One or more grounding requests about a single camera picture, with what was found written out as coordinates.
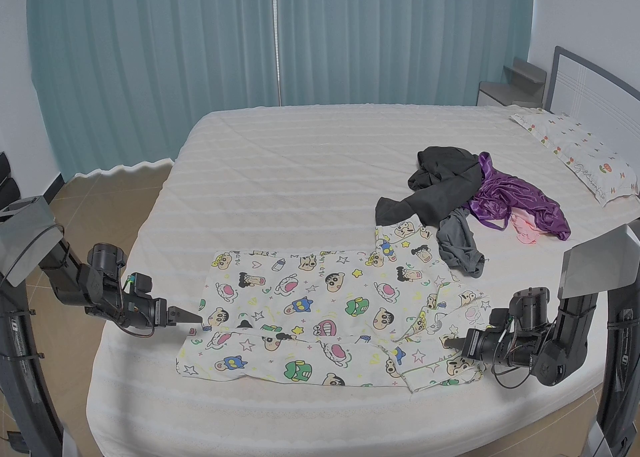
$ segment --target cartoon print shirt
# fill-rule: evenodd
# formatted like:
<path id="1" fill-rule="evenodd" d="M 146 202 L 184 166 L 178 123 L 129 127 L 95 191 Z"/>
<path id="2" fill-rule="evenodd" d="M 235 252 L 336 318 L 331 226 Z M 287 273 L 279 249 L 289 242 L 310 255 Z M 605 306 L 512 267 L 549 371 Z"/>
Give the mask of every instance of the cartoon print shirt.
<path id="1" fill-rule="evenodd" d="M 369 252 L 217 253 L 178 373 L 412 390 L 479 378 L 443 337 L 484 328 L 488 299 L 440 261 L 417 216 L 375 237 Z"/>

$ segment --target nightstand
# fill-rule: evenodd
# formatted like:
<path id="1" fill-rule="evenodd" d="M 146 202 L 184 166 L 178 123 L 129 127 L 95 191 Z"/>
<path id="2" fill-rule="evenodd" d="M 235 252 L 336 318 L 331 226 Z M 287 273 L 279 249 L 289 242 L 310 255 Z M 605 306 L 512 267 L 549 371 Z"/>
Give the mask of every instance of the nightstand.
<path id="1" fill-rule="evenodd" d="M 480 83 L 476 105 L 505 107 L 515 104 L 521 107 L 542 107 L 546 71 L 516 57 L 512 66 L 504 67 L 504 72 L 508 84 Z"/>

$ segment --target curtain fold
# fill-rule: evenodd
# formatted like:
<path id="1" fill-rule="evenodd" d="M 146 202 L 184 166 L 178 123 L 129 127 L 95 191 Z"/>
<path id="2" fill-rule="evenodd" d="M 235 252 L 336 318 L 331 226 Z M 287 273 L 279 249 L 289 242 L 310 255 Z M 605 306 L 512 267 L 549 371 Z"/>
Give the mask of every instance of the curtain fold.
<path id="1" fill-rule="evenodd" d="M 213 110 L 278 104 L 272 0 L 27 0 L 65 180 L 175 158 Z"/>
<path id="2" fill-rule="evenodd" d="M 533 0 L 278 0 L 283 105 L 475 105 L 527 58 Z"/>

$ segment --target pillow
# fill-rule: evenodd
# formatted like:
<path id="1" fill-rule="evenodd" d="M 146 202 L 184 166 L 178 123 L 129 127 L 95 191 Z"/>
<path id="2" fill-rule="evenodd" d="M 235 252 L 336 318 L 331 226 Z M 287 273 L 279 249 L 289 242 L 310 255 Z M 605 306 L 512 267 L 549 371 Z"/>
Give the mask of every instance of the pillow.
<path id="1" fill-rule="evenodd" d="M 552 150 L 593 192 L 600 205 L 619 196 L 637 196 L 637 175 L 628 162 L 579 121 L 542 109 L 519 110 L 511 119 Z"/>

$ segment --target white bed sheet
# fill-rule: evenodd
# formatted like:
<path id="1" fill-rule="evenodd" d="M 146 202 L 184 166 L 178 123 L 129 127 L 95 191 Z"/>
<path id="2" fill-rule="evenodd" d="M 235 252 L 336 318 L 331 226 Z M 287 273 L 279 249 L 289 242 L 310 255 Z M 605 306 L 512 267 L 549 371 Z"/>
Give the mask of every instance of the white bed sheet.
<path id="1" fill-rule="evenodd" d="M 514 108 L 349 105 L 245 109 L 202 118 L 180 151 L 127 267 L 153 277 L 154 296 L 196 311 L 218 249 L 369 249 L 378 197 L 410 194 L 427 146 L 489 151 L 494 165 L 561 204 L 572 236 L 527 246 L 469 218 L 488 259 L 467 281 L 508 306 L 546 285 L 550 314 L 563 252 L 640 216 L 636 198 L 601 208 L 550 151 L 510 121 Z M 501 389 L 491 376 L 411 395 L 401 388 L 325 388 L 252 378 L 180 377 L 188 326 L 135 339 L 106 324 L 87 419 L 106 457 L 393 454 L 454 456 L 553 412 L 602 380 L 606 302 L 579 371 L 548 388 Z"/>

